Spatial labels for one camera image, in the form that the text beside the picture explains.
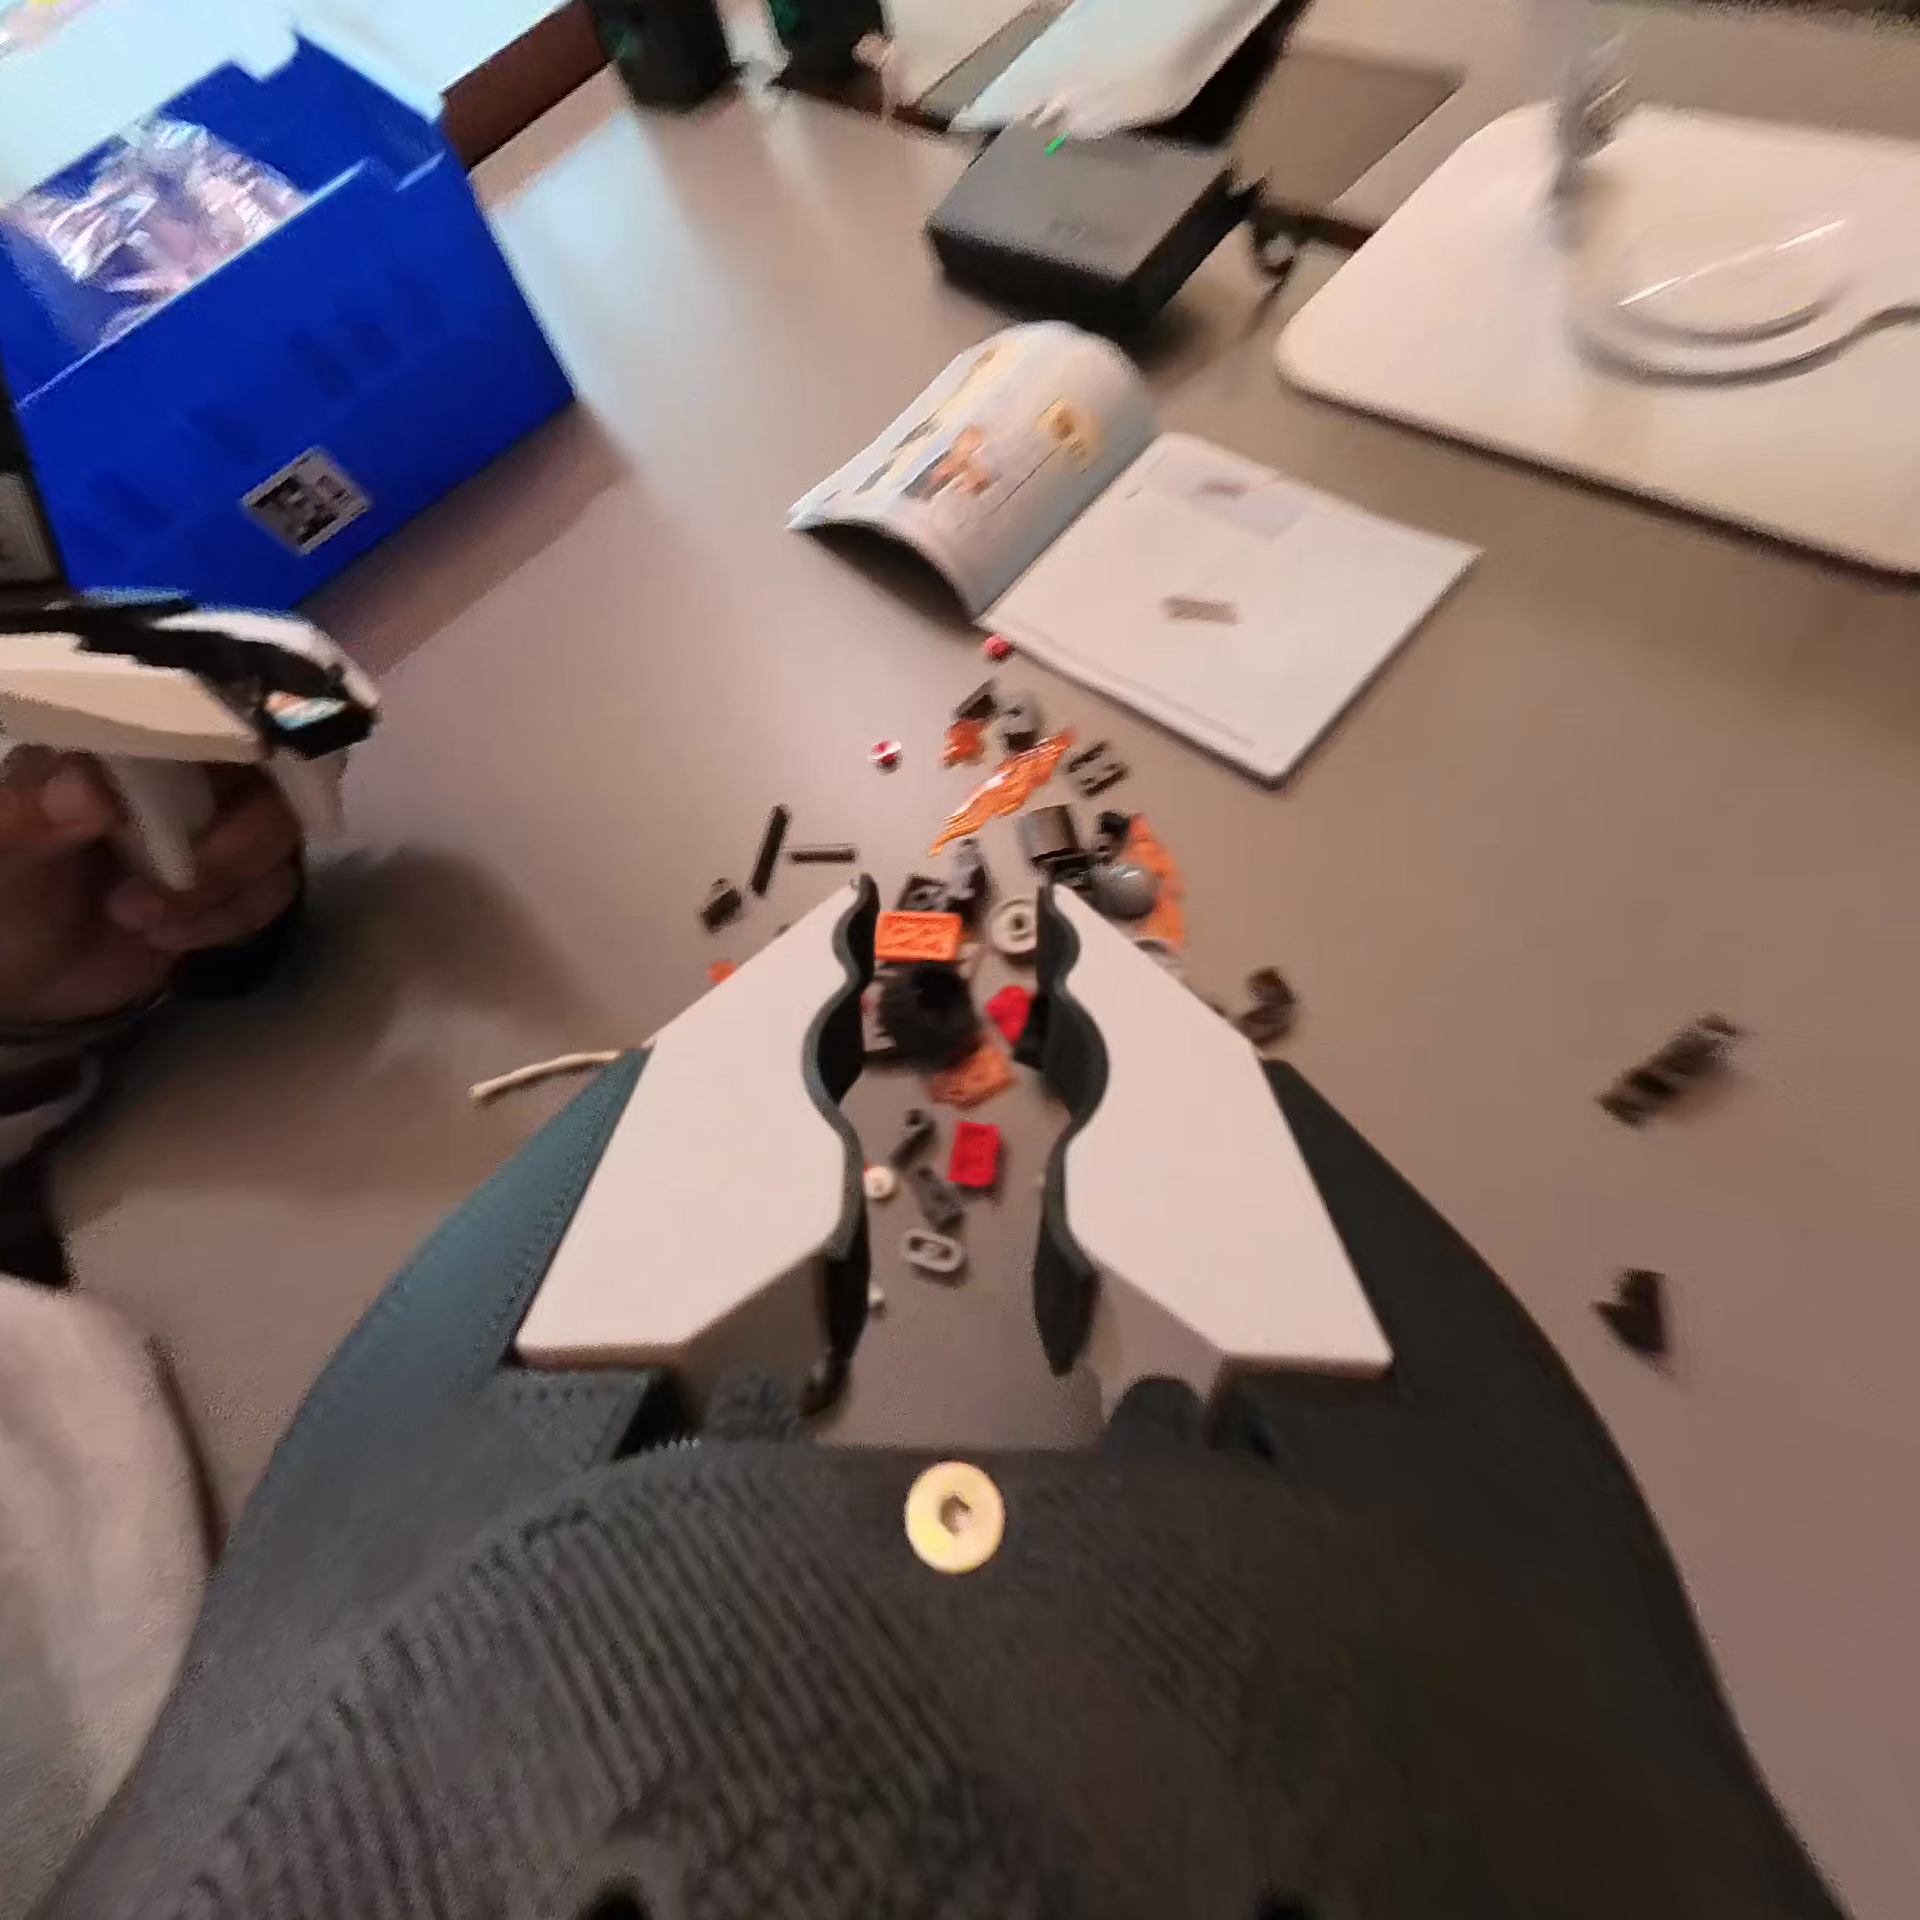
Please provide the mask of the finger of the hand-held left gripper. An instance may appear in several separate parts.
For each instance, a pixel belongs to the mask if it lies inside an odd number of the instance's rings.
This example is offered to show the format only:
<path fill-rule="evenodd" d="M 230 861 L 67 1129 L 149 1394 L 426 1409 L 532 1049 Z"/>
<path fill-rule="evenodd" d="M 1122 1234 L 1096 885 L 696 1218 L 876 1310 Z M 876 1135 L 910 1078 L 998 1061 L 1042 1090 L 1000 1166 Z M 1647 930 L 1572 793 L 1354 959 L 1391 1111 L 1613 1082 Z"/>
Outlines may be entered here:
<path fill-rule="evenodd" d="M 196 677 L 130 661 L 2 665 L 2 721 L 15 745 L 160 760 L 263 760 L 253 724 Z"/>
<path fill-rule="evenodd" d="M 196 760 L 206 772 L 206 825 L 210 772 L 235 766 L 278 789 L 303 836 L 338 834 L 344 760 L 376 727 L 379 698 L 328 634 L 300 615 L 196 606 L 166 616 L 135 650 L 220 693 L 269 750 L 261 760 Z"/>

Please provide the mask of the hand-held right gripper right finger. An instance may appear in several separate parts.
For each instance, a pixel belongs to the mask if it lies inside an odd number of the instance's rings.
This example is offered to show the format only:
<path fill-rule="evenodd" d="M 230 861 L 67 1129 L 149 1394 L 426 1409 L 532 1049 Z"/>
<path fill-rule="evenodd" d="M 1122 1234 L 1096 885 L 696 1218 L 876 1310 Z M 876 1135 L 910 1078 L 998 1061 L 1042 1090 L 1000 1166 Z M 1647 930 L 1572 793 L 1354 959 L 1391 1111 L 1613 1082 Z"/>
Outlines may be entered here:
<path fill-rule="evenodd" d="M 1063 1108 L 1030 1298 L 1092 1378 L 1381 1378 L 1394 1358 L 1252 1044 L 1046 886 L 1040 1081 Z"/>

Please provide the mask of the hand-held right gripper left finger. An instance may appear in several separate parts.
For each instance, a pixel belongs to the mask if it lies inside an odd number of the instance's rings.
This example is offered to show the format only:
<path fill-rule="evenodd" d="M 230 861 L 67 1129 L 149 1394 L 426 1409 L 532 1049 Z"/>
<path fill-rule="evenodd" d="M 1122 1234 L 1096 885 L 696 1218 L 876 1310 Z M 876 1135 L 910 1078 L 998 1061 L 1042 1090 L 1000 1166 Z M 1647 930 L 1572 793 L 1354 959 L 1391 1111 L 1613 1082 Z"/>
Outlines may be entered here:
<path fill-rule="evenodd" d="M 571 1210 L 517 1358 L 658 1369 L 691 1407 L 743 1376 L 802 1413 L 842 1391 L 869 1317 L 866 1064 L 880 897 L 861 874 L 662 1025 Z"/>

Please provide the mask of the long black lego plate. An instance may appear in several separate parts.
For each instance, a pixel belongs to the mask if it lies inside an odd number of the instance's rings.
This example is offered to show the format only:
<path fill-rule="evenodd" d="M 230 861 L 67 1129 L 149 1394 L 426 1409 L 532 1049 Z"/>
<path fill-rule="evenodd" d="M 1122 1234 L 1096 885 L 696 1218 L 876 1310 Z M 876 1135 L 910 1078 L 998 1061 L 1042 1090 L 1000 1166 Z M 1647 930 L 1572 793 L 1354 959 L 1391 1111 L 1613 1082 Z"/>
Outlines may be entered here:
<path fill-rule="evenodd" d="M 1700 1015 L 1595 1095 L 1595 1106 L 1622 1126 L 1640 1129 L 1717 1086 L 1734 1064 L 1744 1029 L 1723 1015 Z"/>

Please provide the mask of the person's left hand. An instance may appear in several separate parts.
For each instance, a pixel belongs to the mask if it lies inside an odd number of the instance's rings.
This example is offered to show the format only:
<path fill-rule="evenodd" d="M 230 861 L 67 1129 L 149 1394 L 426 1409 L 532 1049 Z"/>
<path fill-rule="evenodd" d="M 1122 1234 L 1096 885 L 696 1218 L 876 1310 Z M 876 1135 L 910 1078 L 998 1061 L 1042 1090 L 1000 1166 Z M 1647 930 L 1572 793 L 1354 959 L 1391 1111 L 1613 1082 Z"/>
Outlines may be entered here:
<path fill-rule="evenodd" d="M 191 956 L 251 944 L 298 902 L 303 831 L 255 770 L 224 770 L 196 877 L 168 892 L 114 848 L 120 813 L 84 757 L 4 751 L 2 1020 L 40 1029 L 124 1015 Z"/>

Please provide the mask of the large black tyre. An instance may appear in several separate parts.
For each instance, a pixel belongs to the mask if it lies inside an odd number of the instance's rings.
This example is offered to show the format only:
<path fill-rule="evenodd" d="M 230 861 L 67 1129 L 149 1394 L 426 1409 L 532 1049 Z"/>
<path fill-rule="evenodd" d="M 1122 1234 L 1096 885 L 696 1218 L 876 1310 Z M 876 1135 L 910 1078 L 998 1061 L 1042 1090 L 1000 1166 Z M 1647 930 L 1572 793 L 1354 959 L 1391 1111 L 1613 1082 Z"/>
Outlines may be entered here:
<path fill-rule="evenodd" d="M 888 1064 L 944 1070 L 963 1063 L 981 1038 L 968 981 L 956 964 L 885 966 L 870 988 L 869 1054 Z"/>

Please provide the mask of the blue plastic bin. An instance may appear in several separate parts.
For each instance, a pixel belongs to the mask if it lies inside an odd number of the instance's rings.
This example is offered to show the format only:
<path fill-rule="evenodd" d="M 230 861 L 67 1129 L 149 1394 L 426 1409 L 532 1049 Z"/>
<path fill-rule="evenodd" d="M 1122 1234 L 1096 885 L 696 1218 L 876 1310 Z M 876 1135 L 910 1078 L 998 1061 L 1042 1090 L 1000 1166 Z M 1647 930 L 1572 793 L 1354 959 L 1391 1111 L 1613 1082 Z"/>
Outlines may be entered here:
<path fill-rule="evenodd" d="M 439 114 L 310 39 L 157 108 L 298 193 L 147 301 L 4 220 L 4 377 L 69 577 L 292 607 L 573 401 Z"/>

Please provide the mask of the clear plastic bag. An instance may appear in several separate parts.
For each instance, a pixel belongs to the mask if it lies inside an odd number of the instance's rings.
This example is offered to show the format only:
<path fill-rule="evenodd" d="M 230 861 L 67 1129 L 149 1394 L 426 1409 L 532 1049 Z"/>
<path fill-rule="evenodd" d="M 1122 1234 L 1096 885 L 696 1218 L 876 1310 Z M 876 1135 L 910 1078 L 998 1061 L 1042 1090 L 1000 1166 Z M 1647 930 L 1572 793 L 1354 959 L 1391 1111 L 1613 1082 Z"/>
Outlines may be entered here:
<path fill-rule="evenodd" d="M 8 257 L 50 304 L 103 309 L 107 330 L 191 290 L 307 210 L 278 166 L 204 122 L 151 112 L 4 204 Z"/>

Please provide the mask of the clear orange flame piece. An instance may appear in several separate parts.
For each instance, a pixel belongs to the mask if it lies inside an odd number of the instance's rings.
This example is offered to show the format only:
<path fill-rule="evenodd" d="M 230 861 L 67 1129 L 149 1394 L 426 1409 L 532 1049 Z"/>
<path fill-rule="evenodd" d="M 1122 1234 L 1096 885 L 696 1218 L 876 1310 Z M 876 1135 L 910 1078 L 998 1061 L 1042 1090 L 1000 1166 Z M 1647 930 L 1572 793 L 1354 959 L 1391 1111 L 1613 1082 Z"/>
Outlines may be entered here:
<path fill-rule="evenodd" d="M 1011 753 L 991 775 L 981 778 L 959 807 L 946 813 L 927 842 L 935 857 L 988 822 L 1020 813 L 1020 808 L 1053 776 L 1074 745 L 1074 728 L 1042 735 L 1035 745 Z"/>

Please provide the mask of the instruction booklet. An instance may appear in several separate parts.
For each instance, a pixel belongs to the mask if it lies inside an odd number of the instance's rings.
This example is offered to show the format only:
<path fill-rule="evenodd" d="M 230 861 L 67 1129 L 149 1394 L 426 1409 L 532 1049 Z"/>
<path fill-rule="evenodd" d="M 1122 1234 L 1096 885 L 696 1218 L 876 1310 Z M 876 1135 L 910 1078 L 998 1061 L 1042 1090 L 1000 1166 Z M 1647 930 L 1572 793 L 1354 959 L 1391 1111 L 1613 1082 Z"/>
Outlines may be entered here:
<path fill-rule="evenodd" d="M 1052 319 L 956 353 L 786 526 L 898 544 L 982 632 L 1262 784 L 1482 557 L 1160 429 L 1135 362 Z"/>

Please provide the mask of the white flat base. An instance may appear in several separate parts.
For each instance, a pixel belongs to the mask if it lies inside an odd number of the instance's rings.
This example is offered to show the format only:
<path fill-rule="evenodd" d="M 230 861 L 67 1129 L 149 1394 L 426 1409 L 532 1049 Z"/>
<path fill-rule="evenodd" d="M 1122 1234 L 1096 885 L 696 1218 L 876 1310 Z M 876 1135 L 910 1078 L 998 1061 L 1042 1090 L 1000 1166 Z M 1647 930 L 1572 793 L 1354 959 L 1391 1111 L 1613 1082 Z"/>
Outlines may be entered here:
<path fill-rule="evenodd" d="M 1565 181 L 1477 133 L 1284 325 L 1299 391 L 1824 557 L 1918 572 L 1911 137 L 1632 108 Z"/>

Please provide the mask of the black electronic box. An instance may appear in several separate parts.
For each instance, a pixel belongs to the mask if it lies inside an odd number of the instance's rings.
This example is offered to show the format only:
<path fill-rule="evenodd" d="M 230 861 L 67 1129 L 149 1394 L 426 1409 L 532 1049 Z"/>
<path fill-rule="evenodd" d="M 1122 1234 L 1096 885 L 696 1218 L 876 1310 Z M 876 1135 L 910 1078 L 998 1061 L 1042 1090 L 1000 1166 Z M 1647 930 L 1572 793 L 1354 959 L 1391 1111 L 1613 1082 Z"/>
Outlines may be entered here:
<path fill-rule="evenodd" d="M 925 239 L 959 293 L 1131 342 L 1255 205 L 1223 151 L 1015 125 L 972 158 Z"/>

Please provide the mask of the white paper sheets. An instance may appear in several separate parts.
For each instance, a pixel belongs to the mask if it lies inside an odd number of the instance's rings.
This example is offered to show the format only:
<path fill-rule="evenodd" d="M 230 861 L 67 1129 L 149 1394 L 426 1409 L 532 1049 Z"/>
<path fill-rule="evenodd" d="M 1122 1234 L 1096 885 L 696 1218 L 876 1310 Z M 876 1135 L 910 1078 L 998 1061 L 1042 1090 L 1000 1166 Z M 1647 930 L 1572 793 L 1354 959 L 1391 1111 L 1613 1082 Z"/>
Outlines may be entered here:
<path fill-rule="evenodd" d="M 1190 108 L 1288 1 L 887 5 L 885 102 L 936 128 L 1069 137 L 1156 128 Z"/>

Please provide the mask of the small black lego bracket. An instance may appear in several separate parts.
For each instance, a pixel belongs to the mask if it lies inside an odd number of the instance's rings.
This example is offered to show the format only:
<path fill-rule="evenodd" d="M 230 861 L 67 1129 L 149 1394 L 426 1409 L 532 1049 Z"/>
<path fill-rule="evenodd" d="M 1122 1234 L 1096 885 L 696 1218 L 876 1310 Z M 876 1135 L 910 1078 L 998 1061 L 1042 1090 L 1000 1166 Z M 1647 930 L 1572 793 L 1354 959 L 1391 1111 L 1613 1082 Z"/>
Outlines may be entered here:
<path fill-rule="evenodd" d="M 1613 1341 L 1647 1362 L 1670 1352 L 1666 1276 L 1656 1269 L 1627 1265 L 1613 1272 L 1610 1290 L 1592 1304 Z"/>

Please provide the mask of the metal stand post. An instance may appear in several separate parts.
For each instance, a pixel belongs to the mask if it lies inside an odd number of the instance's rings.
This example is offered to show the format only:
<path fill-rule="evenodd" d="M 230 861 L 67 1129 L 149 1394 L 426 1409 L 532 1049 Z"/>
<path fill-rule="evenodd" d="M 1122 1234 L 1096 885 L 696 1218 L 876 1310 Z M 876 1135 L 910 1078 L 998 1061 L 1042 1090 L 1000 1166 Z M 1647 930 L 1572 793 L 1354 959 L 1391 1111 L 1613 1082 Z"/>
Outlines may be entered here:
<path fill-rule="evenodd" d="M 1552 146 L 1547 222 L 1564 252 L 1587 232 L 1595 165 L 1626 119 L 1626 31 L 1621 5 L 1531 5 L 1531 50 Z"/>

